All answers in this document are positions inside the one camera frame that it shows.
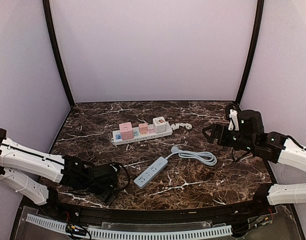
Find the light blue power strip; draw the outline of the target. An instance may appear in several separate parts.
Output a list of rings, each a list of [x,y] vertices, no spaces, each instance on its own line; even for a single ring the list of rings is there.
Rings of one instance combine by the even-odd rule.
[[[153,180],[168,164],[168,160],[164,157],[159,157],[154,161],[145,171],[143,171],[137,178],[134,179],[134,183],[143,189],[151,180]]]

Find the white cube socket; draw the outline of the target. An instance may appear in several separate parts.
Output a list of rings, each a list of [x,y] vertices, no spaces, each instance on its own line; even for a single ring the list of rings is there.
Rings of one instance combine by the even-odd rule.
[[[164,133],[167,130],[167,122],[163,116],[155,117],[152,120],[153,130],[155,133]]]

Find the pink cube socket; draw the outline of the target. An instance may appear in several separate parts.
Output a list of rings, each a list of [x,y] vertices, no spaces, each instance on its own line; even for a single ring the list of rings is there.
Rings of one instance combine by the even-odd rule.
[[[123,141],[134,138],[134,132],[131,122],[124,122],[119,124],[119,132]]]

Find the pink usb charger plug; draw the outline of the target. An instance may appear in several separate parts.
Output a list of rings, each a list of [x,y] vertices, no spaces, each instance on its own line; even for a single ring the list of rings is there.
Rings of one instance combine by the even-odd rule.
[[[139,133],[141,135],[145,135],[148,133],[148,124],[147,123],[140,123],[138,125],[138,130],[139,130]]]

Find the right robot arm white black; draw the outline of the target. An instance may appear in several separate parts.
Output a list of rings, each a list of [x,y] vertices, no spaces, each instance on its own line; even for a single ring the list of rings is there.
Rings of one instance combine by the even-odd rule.
[[[230,109],[227,118],[228,126],[213,123],[202,129],[209,143],[216,142],[219,146],[306,172],[306,147],[290,135],[276,131],[266,133],[260,112]],[[266,206],[306,204],[306,183],[264,183],[254,194],[253,201]]]

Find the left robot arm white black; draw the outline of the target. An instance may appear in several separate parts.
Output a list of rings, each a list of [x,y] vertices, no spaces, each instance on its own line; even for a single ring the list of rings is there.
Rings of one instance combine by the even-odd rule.
[[[55,155],[22,146],[7,137],[0,128],[0,181],[6,183],[38,206],[57,205],[58,192],[27,174],[94,195],[106,205],[117,197],[118,163],[96,166],[75,156]]]

